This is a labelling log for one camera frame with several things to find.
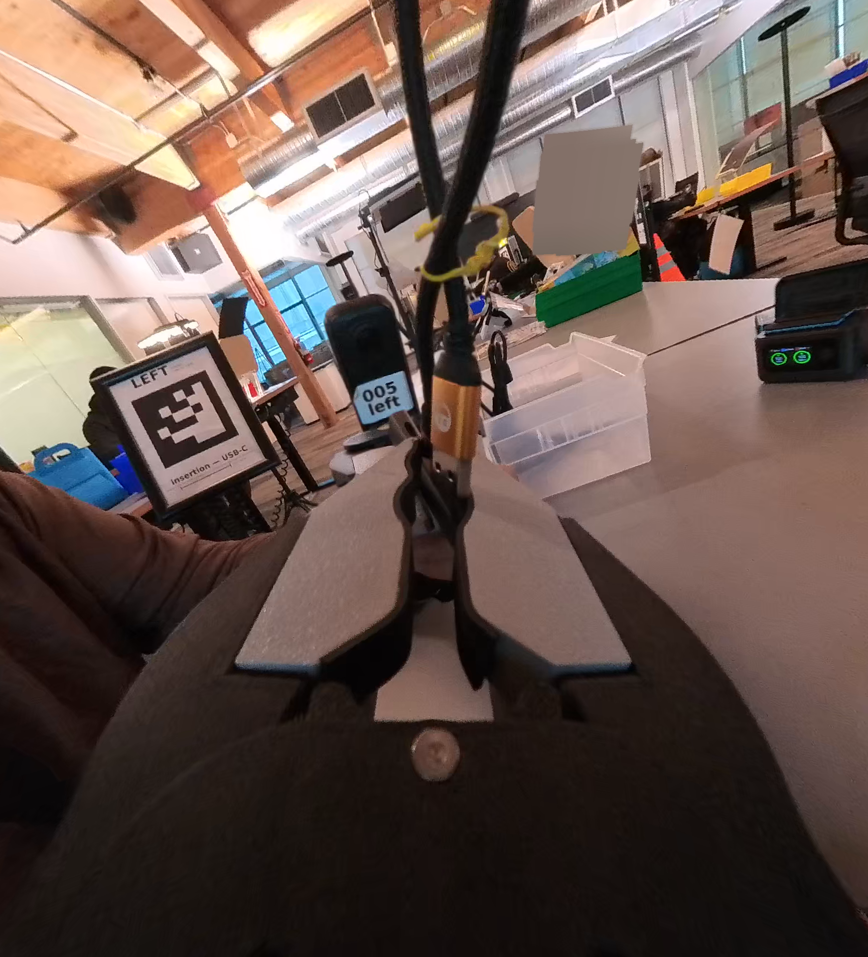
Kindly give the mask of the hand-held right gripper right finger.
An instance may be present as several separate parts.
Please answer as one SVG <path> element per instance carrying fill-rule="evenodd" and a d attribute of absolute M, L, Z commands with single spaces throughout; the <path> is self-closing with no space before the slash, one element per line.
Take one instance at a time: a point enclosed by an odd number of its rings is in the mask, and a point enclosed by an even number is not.
<path fill-rule="evenodd" d="M 464 674 L 513 692 L 628 672 L 630 652 L 559 516 L 527 485 L 477 458 L 454 540 Z"/>

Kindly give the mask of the person's left forearm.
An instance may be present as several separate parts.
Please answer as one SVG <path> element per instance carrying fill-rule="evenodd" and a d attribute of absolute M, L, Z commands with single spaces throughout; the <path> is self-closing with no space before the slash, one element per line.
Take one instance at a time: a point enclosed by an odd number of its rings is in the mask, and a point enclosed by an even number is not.
<path fill-rule="evenodd" d="M 212 542 L 0 471 L 0 639 L 85 633 L 153 651 L 237 570 L 292 549 L 305 521 Z"/>

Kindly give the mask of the black easel stand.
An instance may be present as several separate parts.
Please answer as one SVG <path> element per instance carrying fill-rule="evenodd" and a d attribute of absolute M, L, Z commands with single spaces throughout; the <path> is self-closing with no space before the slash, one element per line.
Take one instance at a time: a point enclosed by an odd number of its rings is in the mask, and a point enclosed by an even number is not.
<path fill-rule="evenodd" d="M 302 493 L 288 482 L 289 466 L 305 465 L 293 445 L 290 434 L 273 413 L 266 413 L 262 424 L 273 433 L 277 449 L 274 460 L 264 471 L 251 474 L 241 484 L 229 484 L 220 490 L 206 494 L 193 504 L 176 506 L 162 516 L 163 521 L 177 522 L 188 527 L 201 538 L 214 542 L 238 541 L 259 534 L 266 534 L 283 527 L 293 511 L 309 513 L 316 502 L 309 496 L 321 489 L 312 481 L 313 488 Z M 265 513 L 255 502 L 251 493 L 251 481 L 255 478 L 272 478 L 279 489 L 274 511 Z"/>

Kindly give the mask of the clear plastic bin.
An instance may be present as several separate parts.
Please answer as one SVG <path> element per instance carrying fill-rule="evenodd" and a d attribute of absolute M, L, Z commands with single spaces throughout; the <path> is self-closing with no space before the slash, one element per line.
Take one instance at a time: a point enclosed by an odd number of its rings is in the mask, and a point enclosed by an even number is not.
<path fill-rule="evenodd" d="M 543 498 L 647 464 L 645 360 L 578 332 L 512 358 L 512 411 L 484 420 L 486 457 Z"/>

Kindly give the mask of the black ceiling speaker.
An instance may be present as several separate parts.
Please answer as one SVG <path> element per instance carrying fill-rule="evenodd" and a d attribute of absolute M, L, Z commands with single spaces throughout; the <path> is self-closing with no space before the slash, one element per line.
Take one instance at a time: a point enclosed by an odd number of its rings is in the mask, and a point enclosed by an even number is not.
<path fill-rule="evenodd" d="M 223 257 L 208 233 L 196 232 L 172 239 L 166 248 L 186 275 L 201 276 L 223 264 Z"/>

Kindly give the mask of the pendant lamp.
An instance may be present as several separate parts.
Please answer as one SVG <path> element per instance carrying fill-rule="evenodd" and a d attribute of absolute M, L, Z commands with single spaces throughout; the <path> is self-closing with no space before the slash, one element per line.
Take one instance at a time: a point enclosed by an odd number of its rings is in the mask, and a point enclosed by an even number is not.
<path fill-rule="evenodd" d="M 201 335 L 199 325 L 192 319 L 180 318 L 160 325 L 137 343 L 138 349 L 146 355 L 165 351 L 182 341 Z"/>

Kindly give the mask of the framed marker sign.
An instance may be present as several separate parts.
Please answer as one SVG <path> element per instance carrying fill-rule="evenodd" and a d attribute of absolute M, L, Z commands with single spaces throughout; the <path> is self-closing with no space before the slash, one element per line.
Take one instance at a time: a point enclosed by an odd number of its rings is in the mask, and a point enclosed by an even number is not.
<path fill-rule="evenodd" d="M 277 464 L 272 441 L 212 333 L 90 383 L 160 520 L 243 491 Z"/>

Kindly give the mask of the ceiling air vent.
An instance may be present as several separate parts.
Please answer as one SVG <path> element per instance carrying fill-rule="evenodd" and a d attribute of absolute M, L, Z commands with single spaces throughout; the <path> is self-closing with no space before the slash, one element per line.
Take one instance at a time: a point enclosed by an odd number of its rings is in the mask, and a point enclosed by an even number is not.
<path fill-rule="evenodd" d="M 374 78 L 360 70 L 302 107 L 317 146 L 357 126 L 382 110 Z"/>

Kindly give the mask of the green bin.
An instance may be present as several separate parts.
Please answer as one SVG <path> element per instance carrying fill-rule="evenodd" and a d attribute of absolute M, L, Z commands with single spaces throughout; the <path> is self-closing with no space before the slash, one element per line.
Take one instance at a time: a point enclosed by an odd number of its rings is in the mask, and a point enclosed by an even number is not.
<path fill-rule="evenodd" d="M 536 294 L 536 319 L 546 328 L 561 325 L 643 290 L 638 253 L 578 274 Z"/>

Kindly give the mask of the blue tote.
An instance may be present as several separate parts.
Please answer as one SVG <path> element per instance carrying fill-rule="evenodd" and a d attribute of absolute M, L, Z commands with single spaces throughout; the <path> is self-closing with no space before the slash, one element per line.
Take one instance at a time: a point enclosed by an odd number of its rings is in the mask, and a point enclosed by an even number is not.
<path fill-rule="evenodd" d="M 45 486 L 104 510 L 117 506 L 130 496 L 89 448 L 69 442 L 37 451 L 31 475 Z"/>

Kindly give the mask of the white paper tag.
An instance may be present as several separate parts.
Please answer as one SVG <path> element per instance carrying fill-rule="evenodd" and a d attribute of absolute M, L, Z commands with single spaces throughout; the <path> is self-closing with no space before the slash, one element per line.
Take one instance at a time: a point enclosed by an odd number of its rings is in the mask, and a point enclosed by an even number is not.
<path fill-rule="evenodd" d="M 709 269 L 713 272 L 725 277 L 733 273 L 733 260 L 744 225 L 741 218 L 725 212 L 715 215 L 707 259 Z"/>

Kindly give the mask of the wooden desk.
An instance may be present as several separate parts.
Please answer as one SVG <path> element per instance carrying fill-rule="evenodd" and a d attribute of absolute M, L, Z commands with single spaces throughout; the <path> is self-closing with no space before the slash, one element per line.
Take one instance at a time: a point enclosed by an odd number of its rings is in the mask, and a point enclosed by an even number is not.
<path fill-rule="evenodd" d="M 792 224 L 787 225 L 786 228 L 794 229 L 819 223 L 821 219 L 817 217 L 813 209 L 806 209 L 800 205 L 802 201 L 799 198 L 797 186 L 803 176 L 818 171 L 831 172 L 832 175 L 836 174 L 836 159 L 833 150 L 824 150 L 786 170 L 772 173 L 769 176 L 760 175 L 757 170 L 744 174 L 739 178 L 740 186 L 725 184 L 719 185 L 715 189 L 708 189 L 708 191 L 703 190 L 703 195 L 698 197 L 699 201 L 697 203 L 692 207 L 672 213 L 668 218 L 668 223 L 680 224 L 693 219 L 702 219 L 704 222 L 710 223 L 715 220 L 717 215 L 722 213 L 738 219 L 740 227 L 738 228 L 734 248 L 739 249 L 741 253 L 743 270 L 739 276 L 749 278 L 763 269 L 780 264 L 785 259 L 785 257 L 777 257 L 769 261 L 758 260 L 753 225 L 754 205 L 773 195 L 781 187 L 792 185 L 796 209 L 789 214 L 789 217 L 792 218 Z"/>

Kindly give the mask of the black floor lamp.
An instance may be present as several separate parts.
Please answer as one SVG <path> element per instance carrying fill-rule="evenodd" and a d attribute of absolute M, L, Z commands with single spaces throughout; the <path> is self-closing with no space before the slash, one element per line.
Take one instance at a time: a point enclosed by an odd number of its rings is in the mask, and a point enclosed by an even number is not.
<path fill-rule="evenodd" d="M 782 71 L 783 118 L 785 151 L 787 160 L 787 203 L 786 217 L 778 219 L 773 224 L 775 232 L 783 232 L 804 225 L 815 217 L 814 209 L 798 210 L 798 180 L 795 164 L 794 130 L 792 124 L 792 84 L 789 51 L 789 30 L 799 23 L 810 12 L 810 6 L 800 6 L 777 20 L 768 29 L 763 30 L 758 41 L 765 42 L 776 36 L 779 37 L 780 66 Z"/>

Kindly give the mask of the wooden post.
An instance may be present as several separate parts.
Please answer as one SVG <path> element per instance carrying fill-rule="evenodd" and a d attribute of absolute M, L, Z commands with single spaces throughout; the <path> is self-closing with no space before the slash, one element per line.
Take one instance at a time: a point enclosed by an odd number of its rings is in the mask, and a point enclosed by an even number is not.
<path fill-rule="evenodd" d="M 225 251 L 226 257 L 246 286 L 249 296 L 258 307 L 266 326 L 282 349 L 291 371 L 297 378 L 298 385 L 311 403 L 318 420 L 324 428 L 331 428 L 337 423 L 337 413 L 333 404 L 298 352 L 284 317 L 275 305 L 260 273 L 243 254 L 233 233 L 231 233 L 224 212 L 217 202 L 212 201 L 205 203 L 203 214 L 209 228 Z"/>

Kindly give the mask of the silver air duct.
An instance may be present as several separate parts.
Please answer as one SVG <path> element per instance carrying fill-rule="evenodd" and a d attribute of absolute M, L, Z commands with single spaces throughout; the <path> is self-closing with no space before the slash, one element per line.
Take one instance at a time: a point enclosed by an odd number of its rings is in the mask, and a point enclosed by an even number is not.
<path fill-rule="evenodd" d="M 582 51 L 578 43 L 562 42 L 521 63 L 512 75 L 490 158 L 569 120 L 568 102 L 575 93 L 680 43 L 713 20 L 706 14 L 661 33 L 663 22 L 658 18 L 597 49 Z M 363 199 L 378 198 L 417 174 L 415 148 L 406 129 L 277 205 L 271 214 L 285 234 L 306 242 L 334 229 L 359 209 Z"/>

